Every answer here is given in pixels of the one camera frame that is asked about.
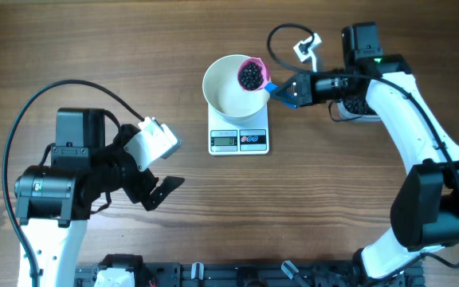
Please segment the pink scoop blue handle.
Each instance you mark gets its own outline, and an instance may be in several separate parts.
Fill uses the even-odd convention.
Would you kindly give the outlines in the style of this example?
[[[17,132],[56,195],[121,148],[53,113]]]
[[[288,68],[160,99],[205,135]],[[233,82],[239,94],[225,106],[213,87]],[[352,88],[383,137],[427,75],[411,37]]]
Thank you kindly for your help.
[[[269,71],[259,57],[244,57],[237,65],[231,79],[236,82],[237,86],[232,107],[237,108],[240,113],[259,111],[270,100],[280,101],[291,108],[297,108],[295,104],[274,97],[278,95],[278,86],[271,81]]]

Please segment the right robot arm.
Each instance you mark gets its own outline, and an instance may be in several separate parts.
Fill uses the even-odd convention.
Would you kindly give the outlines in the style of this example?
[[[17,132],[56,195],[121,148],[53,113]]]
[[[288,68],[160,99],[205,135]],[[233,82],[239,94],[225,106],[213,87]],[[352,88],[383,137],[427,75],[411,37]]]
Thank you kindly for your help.
[[[383,52],[375,23],[345,27],[342,44],[342,69],[293,67],[270,96],[297,108],[358,96],[386,127],[406,179],[390,209],[390,228],[356,252],[355,271],[347,277],[351,285],[381,285],[459,245],[459,146],[423,100],[404,57]]]

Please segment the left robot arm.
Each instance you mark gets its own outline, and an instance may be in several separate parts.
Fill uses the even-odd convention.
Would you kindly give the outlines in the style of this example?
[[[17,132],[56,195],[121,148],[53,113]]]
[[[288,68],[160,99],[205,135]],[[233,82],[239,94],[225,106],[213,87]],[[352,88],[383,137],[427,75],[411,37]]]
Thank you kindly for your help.
[[[104,109],[59,109],[56,140],[45,151],[50,165],[28,167],[16,180],[16,216],[30,247],[21,251],[18,285],[30,286],[33,279],[40,286],[74,284],[92,204],[100,196],[123,190],[152,211],[183,184],[181,177],[159,179],[149,169],[181,145],[168,126],[150,117],[118,125],[106,144],[106,119],[115,117]]]

